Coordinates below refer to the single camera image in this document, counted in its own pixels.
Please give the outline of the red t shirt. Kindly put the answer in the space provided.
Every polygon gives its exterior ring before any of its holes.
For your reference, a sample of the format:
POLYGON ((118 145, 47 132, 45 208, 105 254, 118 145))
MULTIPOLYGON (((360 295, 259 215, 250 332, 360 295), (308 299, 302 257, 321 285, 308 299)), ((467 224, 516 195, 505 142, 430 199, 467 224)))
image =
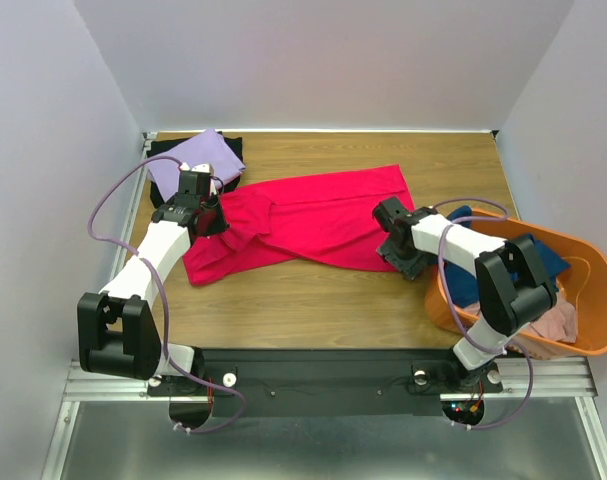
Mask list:
POLYGON ((397 165, 285 178, 240 187, 221 198, 228 229, 198 239, 183 257, 193 286, 293 259, 388 272, 378 247, 385 232, 373 209, 396 197, 413 204, 397 165))

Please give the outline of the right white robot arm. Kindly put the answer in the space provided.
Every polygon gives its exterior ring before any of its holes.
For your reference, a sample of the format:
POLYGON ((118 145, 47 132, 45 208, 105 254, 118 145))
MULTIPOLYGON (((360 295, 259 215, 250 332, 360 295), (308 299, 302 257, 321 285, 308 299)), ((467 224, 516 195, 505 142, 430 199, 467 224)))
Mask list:
POLYGON ((374 207, 373 218, 387 234, 378 255, 406 279, 435 259, 440 271, 453 264, 477 282, 478 319, 466 328, 453 315, 463 338, 450 349, 443 378, 455 390, 478 381, 525 326, 557 303, 544 263, 525 235, 504 239, 479 233, 463 225, 474 217, 450 221, 433 207, 410 211, 396 197, 374 207))

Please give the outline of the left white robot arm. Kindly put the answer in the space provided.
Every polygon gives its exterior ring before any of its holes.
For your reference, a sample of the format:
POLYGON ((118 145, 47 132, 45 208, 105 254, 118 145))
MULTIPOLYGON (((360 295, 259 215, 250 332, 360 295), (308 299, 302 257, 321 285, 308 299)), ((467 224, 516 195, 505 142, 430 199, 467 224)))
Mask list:
POLYGON ((228 228, 218 179, 209 164, 178 165, 178 188, 151 217, 138 247, 118 241, 129 252, 122 269, 99 292, 77 304, 81 368, 90 373, 137 380, 171 376, 182 393, 212 388, 196 347, 172 344, 169 328, 158 328, 154 302, 169 306, 164 282, 174 265, 201 237, 228 228))

